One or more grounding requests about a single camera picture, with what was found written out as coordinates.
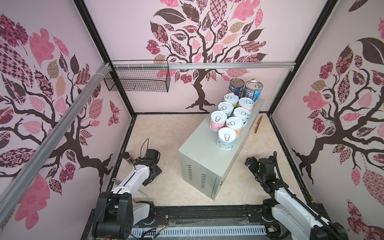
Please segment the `orange labelled can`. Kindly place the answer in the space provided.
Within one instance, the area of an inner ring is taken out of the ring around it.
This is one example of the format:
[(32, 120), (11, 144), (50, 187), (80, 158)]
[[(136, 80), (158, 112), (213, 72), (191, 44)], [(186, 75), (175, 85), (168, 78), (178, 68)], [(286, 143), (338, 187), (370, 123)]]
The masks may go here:
[(244, 127), (244, 123), (243, 120), (238, 117), (229, 117), (226, 120), (226, 127), (234, 130), (237, 134), (237, 137), (239, 137)]

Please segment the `white small can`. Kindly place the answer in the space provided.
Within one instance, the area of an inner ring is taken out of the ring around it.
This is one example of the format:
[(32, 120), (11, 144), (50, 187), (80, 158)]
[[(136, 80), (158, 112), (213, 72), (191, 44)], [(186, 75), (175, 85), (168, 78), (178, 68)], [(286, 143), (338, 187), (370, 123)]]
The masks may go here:
[(251, 112), (248, 109), (238, 107), (233, 111), (233, 117), (237, 117), (243, 121), (244, 124), (247, 123), (248, 118), (250, 117)]

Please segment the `pink small can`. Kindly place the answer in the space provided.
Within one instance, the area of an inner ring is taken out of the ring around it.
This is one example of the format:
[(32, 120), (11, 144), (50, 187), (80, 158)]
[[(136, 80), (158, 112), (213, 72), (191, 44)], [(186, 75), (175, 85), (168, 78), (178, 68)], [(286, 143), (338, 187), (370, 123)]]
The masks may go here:
[(211, 113), (210, 128), (211, 130), (218, 132), (226, 124), (228, 116), (222, 111), (214, 111)]

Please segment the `pink labelled can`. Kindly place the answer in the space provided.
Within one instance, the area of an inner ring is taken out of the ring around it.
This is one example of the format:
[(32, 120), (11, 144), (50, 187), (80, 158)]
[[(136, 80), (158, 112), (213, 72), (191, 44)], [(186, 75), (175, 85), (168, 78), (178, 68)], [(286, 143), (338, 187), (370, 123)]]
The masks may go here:
[(252, 111), (252, 108), (254, 107), (255, 103), (250, 98), (240, 98), (238, 101), (238, 108), (244, 108), (247, 109), (249, 112)]

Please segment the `green labelled small can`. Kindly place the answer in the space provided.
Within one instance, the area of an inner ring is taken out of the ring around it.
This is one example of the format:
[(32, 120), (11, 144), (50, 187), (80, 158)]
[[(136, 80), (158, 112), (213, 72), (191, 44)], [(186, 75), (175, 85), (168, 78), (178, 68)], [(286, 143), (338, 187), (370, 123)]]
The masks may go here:
[(238, 107), (239, 97), (235, 94), (226, 94), (224, 96), (224, 101), (232, 104), (234, 108)]

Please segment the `large blue labelled can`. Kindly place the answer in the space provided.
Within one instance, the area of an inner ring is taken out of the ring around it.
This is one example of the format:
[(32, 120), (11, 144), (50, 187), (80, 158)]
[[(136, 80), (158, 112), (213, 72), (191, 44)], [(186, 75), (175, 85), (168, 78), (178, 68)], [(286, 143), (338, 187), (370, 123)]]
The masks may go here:
[(263, 87), (264, 85), (256, 80), (246, 82), (243, 91), (243, 98), (249, 98), (253, 100), (254, 105), (256, 105), (258, 99), (260, 98)]

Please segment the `dark tomato can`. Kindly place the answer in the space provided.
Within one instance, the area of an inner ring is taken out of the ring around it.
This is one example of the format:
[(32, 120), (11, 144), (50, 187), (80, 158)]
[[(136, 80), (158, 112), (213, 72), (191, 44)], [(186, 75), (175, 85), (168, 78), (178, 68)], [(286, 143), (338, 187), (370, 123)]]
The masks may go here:
[(231, 79), (229, 83), (228, 93), (234, 94), (239, 98), (241, 98), (243, 95), (244, 86), (245, 86), (244, 80), (239, 78)]

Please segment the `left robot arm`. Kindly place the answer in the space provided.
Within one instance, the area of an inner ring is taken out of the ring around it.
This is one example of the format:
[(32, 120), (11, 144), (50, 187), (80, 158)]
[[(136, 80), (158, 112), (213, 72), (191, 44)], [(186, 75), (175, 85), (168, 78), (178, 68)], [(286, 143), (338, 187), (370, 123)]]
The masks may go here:
[(140, 186), (147, 186), (162, 170), (157, 166), (160, 152), (149, 149), (143, 158), (134, 160), (129, 175), (112, 191), (102, 192), (97, 200), (92, 237), (126, 240), (133, 226), (143, 221), (155, 221), (155, 205), (150, 201), (135, 202), (133, 197)]

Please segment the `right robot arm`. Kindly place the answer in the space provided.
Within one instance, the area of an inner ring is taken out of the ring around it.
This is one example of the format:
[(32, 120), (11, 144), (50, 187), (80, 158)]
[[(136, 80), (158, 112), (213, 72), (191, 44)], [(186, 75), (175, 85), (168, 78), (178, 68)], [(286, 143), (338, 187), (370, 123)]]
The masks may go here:
[(270, 240), (347, 240), (348, 234), (339, 223), (323, 217), (301, 201), (283, 181), (277, 152), (268, 158), (246, 158), (245, 166), (271, 197), (263, 200), (261, 217), (271, 223), (267, 227)]

